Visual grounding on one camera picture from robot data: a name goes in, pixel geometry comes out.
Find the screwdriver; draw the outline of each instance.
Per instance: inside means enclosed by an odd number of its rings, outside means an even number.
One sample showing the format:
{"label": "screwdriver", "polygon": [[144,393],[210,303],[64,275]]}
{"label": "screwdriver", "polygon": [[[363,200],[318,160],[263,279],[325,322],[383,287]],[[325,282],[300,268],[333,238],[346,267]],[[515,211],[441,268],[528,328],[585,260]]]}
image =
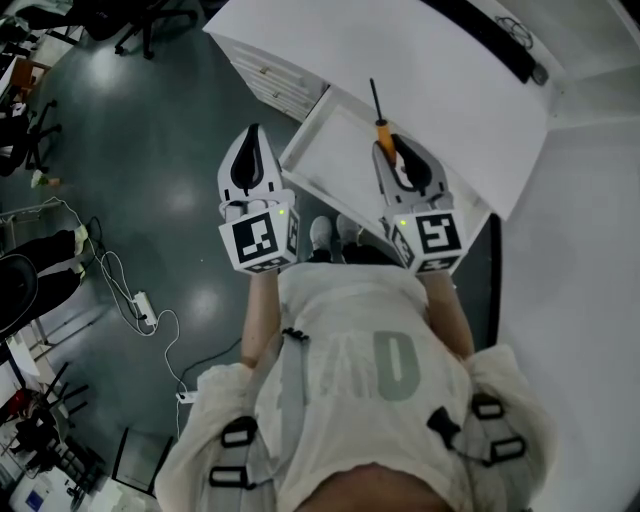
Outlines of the screwdriver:
{"label": "screwdriver", "polygon": [[384,150],[389,159],[389,163],[392,166],[396,165],[396,148],[391,138],[391,132],[389,131],[389,123],[382,117],[382,111],[380,110],[380,102],[378,101],[378,93],[376,91],[376,84],[373,78],[369,78],[371,84],[371,90],[373,91],[373,101],[376,104],[376,110],[378,111],[378,120],[376,121],[376,129],[378,130],[378,142]]}

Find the white wall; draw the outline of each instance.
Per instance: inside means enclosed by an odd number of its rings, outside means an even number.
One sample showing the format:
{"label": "white wall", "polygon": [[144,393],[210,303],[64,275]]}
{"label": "white wall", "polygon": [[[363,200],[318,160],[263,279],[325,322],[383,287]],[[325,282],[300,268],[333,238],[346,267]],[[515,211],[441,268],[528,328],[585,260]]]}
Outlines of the white wall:
{"label": "white wall", "polygon": [[552,132],[504,226],[500,341],[559,428],[540,511],[640,489],[640,121]]}
{"label": "white wall", "polygon": [[498,0],[573,78],[640,64],[640,51],[607,0]]}

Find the backpack strap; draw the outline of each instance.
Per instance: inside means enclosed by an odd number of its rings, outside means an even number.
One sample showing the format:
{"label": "backpack strap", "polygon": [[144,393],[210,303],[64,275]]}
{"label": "backpack strap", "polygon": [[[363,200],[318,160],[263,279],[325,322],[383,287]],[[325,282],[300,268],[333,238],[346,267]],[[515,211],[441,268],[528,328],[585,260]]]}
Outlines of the backpack strap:
{"label": "backpack strap", "polygon": [[495,485],[502,485],[508,512],[526,509],[533,488],[526,440],[512,429],[497,398],[477,392],[470,409],[462,427],[444,407],[431,415],[427,426],[440,435],[448,450],[477,463],[477,471],[488,472]]}
{"label": "backpack strap", "polygon": [[[245,415],[222,432],[219,462],[209,474],[216,490],[210,509],[230,512],[275,510],[273,479],[284,478],[302,434],[305,416],[304,347],[309,339],[300,331],[285,329],[260,359],[247,388]],[[255,402],[278,357],[282,359],[282,441],[280,457],[272,459],[253,416]]]}

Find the white cable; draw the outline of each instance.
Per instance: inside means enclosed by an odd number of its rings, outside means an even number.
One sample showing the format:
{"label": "white cable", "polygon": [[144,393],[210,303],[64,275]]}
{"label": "white cable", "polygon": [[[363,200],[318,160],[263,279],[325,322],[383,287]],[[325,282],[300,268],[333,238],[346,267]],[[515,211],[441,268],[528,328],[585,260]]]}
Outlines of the white cable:
{"label": "white cable", "polygon": [[[51,201],[54,201],[54,200],[58,201],[61,204],[63,204],[67,208],[67,210],[69,210],[71,213],[73,213],[73,215],[75,216],[76,220],[78,221],[78,224],[83,225],[82,221],[80,220],[80,216],[76,213],[76,211],[73,210],[73,208],[71,208],[67,204],[67,202],[65,200],[59,199],[56,196],[53,196],[53,197],[47,199],[44,203],[42,203],[42,205],[40,205],[41,207],[39,209],[33,210],[33,211],[34,212],[39,212],[40,210],[42,210],[42,207],[45,204],[50,203]],[[169,345],[165,349],[165,351],[164,351],[164,360],[165,360],[165,363],[167,363],[167,368],[169,368],[169,371],[171,372],[171,375],[173,376],[173,378],[180,385],[182,385],[182,388],[184,389],[184,391],[186,393],[188,391],[187,386],[174,373],[173,368],[171,367],[171,364],[169,363],[169,357],[168,357],[169,350],[171,350],[171,347],[173,347],[173,345],[180,339],[180,321],[178,320],[178,315],[176,315],[176,312],[173,311],[172,309],[165,309],[165,310],[161,311],[160,314],[158,315],[157,320],[156,320],[156,324],[153,326],[153,330],[151,332],[149,332],[149,333],[144,332],[140,328],[140,320],[137,318],[137,315],[136,315],[136,325],[134,326],[127,319],[127,317],[124,316],[124,312],[122,311],[122,308],[120,307],[120,303],[118,302],[118,298],[116,297],[115,291],[114,291],[113,286],[112,286],[112,283],[115,284],[115,286],[118,288],[118,291],[122,294],[122,296],[127,301],[129,301],[129,303],[133,304],[134,311],[136,311],[135,308],[137,307],[137,304],[136,304],[135,300],[133,300],[133,297],[131,296],[131,292],[129,291],[129,286],[127,285],[127,279],[125,278],[125,275],[124,275],[124,266],[122,265],[122,261],[120,260],[120,257],[113,251],[106,251],[102,255],[101,258],[98,258],[98,254],[96,252],[95,246],[93,245],[93,241],[91,240],[91,238],[88,238],[87,240],[89,241],[89,245],[91,246],[91,251],[93,252],[94,259],[98,262],[98,264],[100,265],[100,268],[102,269],[102,275],[104,276],[104,279],[105,279],[105,281],[107,283],[107,286],[109,287],[109,290],[111,291],[111,295],[113,296],[113,301],[116,303],[118,311],[120,312],[120,316],[125,321],[125,323],[136,334],[138,334],[140,336],[145,336],[145,337],[149,337],[149,336],[155,335],[155,333],[158,331],[158,326],[160,325],[160,318],[165,313],[171,313],[173,315],[173,317],[176,319],[176,337],[173,339],[173,341],[171,343],[169,343]],[[118,261],[118,265],[120,265],[120,274],[122,275],[122,284],[124,286],[124,291],[120,287],[120,284],[118,284],[118,282],[113,278],[113,276],[111,274],[109,274],[109,272],[107,270],[107,267],[104,264],[105,258],[107,258],[109,255],[113,255],[113,257]],[[176,427],[177,427],[177,431],[178,431],[178,439],[180,439],[180,401],[177,399],[177,397],[176,397]]]}
{"label": "white cable", "polygon": [[180,439],[180,401],[176,400],[176,429],[178,430],[178,439]]}

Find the person's leg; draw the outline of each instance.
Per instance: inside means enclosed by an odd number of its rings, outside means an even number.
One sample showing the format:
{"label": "person's leg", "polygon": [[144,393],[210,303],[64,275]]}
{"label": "person's leg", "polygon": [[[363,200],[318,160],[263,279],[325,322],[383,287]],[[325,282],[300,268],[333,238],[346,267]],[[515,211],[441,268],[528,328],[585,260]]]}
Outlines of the person's leg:
{"label": "person's leg", "polygon": [[16,247],[8,254],[26,256],[36,268],[36,272],[42,272],[56,263],[81,254],[88,236],[87,228],[80,226],[73,231],[58,231],[53,236],[36,238]]}
{"label": "person's leg", "polygon": [[38,294],[29,310],[22,315],[20,325],[16,324],[16,331],[27,325],[31,320],[48,313],[66,301],[80,286],[81,275],[73,270],[56,272],[38,278]]}
{"label": "person's leg", "polygon": [[340,214],[336,220],[342,244],[342,257],[349,265],[398,265],[385,253],[371,245],[358,245],[360,226]]}
{"label": "person's leg", "polygon": [[311,245],[313,253],[308,263],[331,263],[331,234],[333,228],[327,217],[317,217],[311,224]]}

